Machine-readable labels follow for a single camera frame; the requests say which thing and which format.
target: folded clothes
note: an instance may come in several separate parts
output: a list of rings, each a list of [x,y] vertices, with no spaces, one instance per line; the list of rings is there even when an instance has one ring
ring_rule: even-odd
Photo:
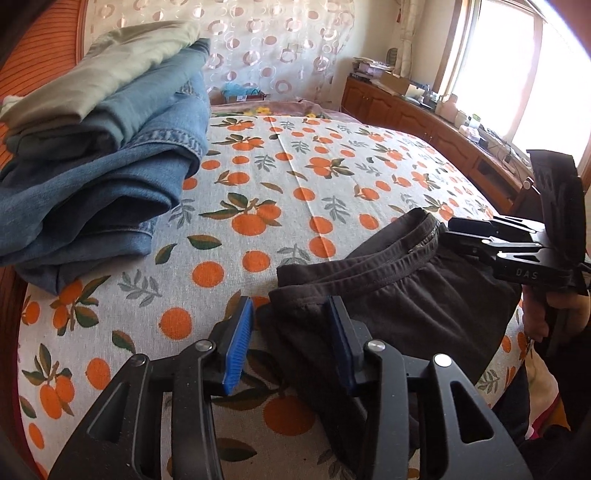
[[[404,355],[447,353],[473,383],[501,344],[519,301],[519,285],[493,278],[489,267],[440,245],[445,230],[433,215],[411,210],[344,260],[278,267],[279,288],[270,292],[271,304],[257,310],[286,379],[317,412],[333,451],[353,470],[366,416],[339,384],[322,308],[327,296],[340,295],[353,320]],[[417,448],[413,416],[411,445]]]
[[[25,280],[58,293],[103,261],[149,253],[152,219],[179,203],[183,179],[207,152],[200,69],[178,87],[115,153],[13,158],[0,171],[0,265],[17,264]]]
[[[182,49],[99,102],[79,124],[9,137],[8,151],[21,160],[45,162],[119,150],[149,118],[174,103],[173,93],[207,62],[209,45],[210,40],[202,38]]]
[[[68,73],[15,101],[11,96],[0,122],[7,137],[78,124],[119,88],[199,38],[196,22],[153,22],[112,30],[95,40]]]

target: gray fabric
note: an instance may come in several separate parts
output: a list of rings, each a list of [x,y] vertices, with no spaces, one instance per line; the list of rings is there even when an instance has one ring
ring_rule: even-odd
[[[344,260],[279,267],[279,288],[257,311],[286,378],[319,414],[333,450],[353,470],[365,418],[338,382],[322,312],[326,297],[342,296],[351,318],[364,322],[374,338],[418,358],[447,353],[476,383],[521,296],[519,285],[496,280],[480,262],[439,245],[445,228],[414,209]],[[414,447],[416,427],[411,419]]]

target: cabinet door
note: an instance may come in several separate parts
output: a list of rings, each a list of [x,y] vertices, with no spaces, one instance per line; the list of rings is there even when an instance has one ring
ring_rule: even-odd
[[[358,87],[356,83],[348,81],[345,94],[343,95],[343,101],[341,103],[343,113],[355,117],[362,122],[363,120],[359,118],[359,113],[365,102],[367,102],[365,92]]]
[[[396,130],[414,135],[422,140],[427,139],[432,128],[427,113],[422,112],[418,107],[415,108],[405,103],[401,103],[397,123]]]
[[[427,138],[427,141],[465,175],[471,171],[478,158],[476,147],[459,132],[445,125],[434,127],[432,135]]]
[[[365,123],[376,127],[388,127],[388,116],[392,109],[392,103],[385,98],[374,97],[369,106]]]

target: wooden dresser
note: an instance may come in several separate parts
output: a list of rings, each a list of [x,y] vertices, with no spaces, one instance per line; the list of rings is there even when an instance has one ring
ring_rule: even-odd
[[[364,124],[421,138],[468,177],[501,214],[511,210],[522,183],[497,158],[427,109],[350,77],[341,111]]]

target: blue denim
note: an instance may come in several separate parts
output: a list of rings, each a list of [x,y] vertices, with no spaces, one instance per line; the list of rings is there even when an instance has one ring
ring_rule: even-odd
[[[172,94],[205,65],[209,45],[209,39],[201,38],[182,49],[100,102],[81,123],[14,135],[7,138],[7,149],[37,161],[98,157],[119,150],[150,118],[174,103]]]
[[[178,205],[208,148],[201,71],[169,97],[115,153],[10,161],[0,171],[0,265],[57,294],[108,259],[150,253],[155,217]]]

